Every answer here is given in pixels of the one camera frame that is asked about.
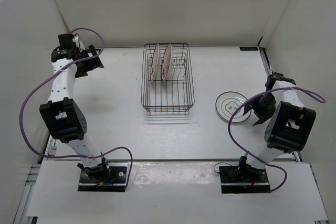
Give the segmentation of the white plate teal rim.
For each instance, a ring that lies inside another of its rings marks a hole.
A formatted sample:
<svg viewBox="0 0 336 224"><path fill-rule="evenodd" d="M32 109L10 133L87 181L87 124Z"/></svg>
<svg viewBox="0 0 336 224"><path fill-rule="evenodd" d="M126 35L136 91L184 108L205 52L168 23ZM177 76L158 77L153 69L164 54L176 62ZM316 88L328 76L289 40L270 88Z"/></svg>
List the white plate teal rim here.
<svg viewBox="0 0 336 224"><path fill-rule="evenodd" d="M251 115L249 111L243 115L244 109L238 110L239 106L246 102L247 98L241 93L227 91L220 94L215 102L215 110L221 119L228 122L235 111L237 114L233 117L233 123L243 123L247 121Z"/></svg>

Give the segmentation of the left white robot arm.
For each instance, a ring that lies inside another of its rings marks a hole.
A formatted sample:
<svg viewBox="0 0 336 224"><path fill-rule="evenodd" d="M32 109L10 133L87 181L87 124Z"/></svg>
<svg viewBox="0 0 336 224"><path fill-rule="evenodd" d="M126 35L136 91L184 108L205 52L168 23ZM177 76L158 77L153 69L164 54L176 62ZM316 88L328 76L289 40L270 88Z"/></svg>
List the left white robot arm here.
<svg viewBox="0 0 336 224"><path fill-rule="evenodd" d="M59 46L51 53L51 62L53 71L59 75L53 80L47 103L42 104L39 111L50 135L80 156L78 167L89 178L105 182L110 177L108 161L98 156L85 136L87 121L73 99L75 80L104 65L94 45L85 48L79 35L61 34L58 40Z"/></svg>

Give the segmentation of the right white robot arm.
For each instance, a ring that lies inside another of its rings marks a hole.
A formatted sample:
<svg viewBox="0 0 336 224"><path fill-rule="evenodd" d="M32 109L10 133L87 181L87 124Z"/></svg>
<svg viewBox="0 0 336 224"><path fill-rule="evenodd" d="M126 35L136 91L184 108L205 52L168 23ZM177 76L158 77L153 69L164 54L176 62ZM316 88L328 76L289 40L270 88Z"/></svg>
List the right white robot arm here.
<svg viewBox="0 0 336 224"><path fill-rule="evenodd" d="M268 121L265 130L265 144L239 160L236 177L247 182L263 172L266 164L284 153L301 151L308 140L316 119L315 110L307 108L293 89L296 83L282 73L272 73L267 77L266 90L286 88L279 94L262 94L244 105L244 114L253 111L258 117L254 125Z"/></svg>

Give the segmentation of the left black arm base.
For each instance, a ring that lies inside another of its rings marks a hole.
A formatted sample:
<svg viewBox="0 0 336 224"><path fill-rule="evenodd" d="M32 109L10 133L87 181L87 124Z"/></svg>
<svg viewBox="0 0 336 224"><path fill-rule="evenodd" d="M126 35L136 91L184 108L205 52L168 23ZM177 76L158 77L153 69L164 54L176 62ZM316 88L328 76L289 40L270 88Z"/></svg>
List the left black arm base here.
<svg viewBox="0 0 336 224"><path fill-rule="evenodd" d="M98 179L81 171L77 191L85 192L125 192L127 184L127 163L111 163L109 171Z"/></svg>

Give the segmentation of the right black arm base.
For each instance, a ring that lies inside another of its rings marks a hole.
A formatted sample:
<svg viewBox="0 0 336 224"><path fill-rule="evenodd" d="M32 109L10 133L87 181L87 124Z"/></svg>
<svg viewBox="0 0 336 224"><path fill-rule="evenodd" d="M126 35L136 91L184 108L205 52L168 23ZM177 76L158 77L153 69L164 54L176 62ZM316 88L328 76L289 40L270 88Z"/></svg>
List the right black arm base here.
<svg viewBox="0 0 336 224"><path fill-rule="evenodd" d="M238 165L217 163L214 173L220 176L222 194L270 193L270 183L266 170L255 174L243 172Z"/></svg>

